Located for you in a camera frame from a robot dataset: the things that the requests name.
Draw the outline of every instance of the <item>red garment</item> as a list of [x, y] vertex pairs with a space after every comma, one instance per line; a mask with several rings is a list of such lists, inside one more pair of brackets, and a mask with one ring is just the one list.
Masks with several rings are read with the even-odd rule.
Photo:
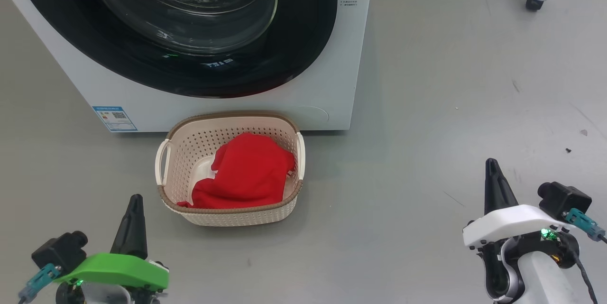
[[282, 201], [286, 174], [295, 168], [295, 158], [272, 138], [243, 133], [215, 153], [211, 170], [193, 188], [189, 208], [229, 209], [257, 207]]

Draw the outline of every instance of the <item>washing machine door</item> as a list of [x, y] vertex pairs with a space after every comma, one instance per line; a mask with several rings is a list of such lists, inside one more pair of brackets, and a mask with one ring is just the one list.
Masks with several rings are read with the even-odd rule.
[[238, 97], [306, 70], [331, 36], [338, 0], [32, 0], [72, 45], [146, 86]]

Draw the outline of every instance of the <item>laundry basket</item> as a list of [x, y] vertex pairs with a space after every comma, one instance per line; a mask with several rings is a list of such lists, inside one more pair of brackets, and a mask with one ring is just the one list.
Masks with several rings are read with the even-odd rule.
[[[191, 203], [197, 170], [223, 144], [241, 133], [271, 137], [295, 157], [295, 170], [286, 179], [283, 200], [276, 204], [238, 209], [195, 209], [176, 205]], [[280, 221], [293, 211], [305, 173], [304, 138], [287, 118], [262, 112], [229, 112], [196, 116], [177, 124], [156, 154], [156, 183], [165, 205], [199, 226], [251, 226]]]

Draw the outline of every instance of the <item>front-load washing machine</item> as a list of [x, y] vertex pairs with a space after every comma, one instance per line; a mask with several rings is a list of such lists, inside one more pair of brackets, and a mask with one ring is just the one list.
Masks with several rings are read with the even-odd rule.
[[369, 0], [13, 1], [110, 131], [231, 110], [349, 128]]

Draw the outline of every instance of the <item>connector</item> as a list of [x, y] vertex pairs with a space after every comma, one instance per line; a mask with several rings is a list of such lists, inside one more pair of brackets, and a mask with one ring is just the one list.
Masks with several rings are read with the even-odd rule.
[[61, 267], [55, 267], [53, 264], [47, 264], [45, 267], [42, 267], [36, 273], [36, 276], [26, 283], [26, 287], [19, 291], [20, 303], [31, 303], [37, 294], [50, 284], [53, 279], [57, 278], [59, 274], [61, 274]]
[[594, 220], [578, 209], [572, 208], [569, 213], [563, 213], [565, 220], [575, 227], [583, 230], [594, 241], [600, 241], [605, 236], [605, 229], [599, 227]]

